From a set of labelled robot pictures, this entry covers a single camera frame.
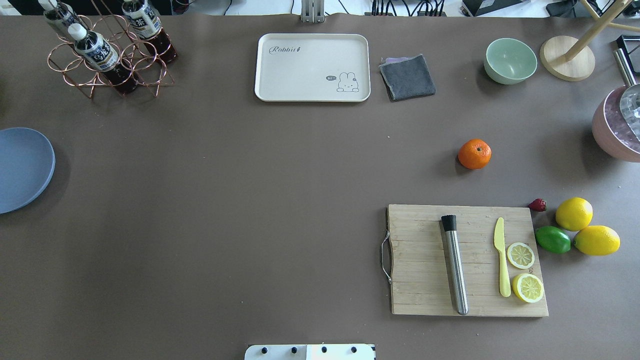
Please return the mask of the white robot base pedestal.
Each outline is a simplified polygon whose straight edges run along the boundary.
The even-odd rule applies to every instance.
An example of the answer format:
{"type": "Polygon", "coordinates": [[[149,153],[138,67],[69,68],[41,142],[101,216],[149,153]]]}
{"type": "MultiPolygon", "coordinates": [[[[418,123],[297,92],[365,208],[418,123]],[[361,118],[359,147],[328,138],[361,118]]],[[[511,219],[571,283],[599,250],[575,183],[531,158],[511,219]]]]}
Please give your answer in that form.
{"type": "Polygon", "coordinates": [[[247,347],[245,360],[375,360],[374,344],[254,344],[247,347]]]}

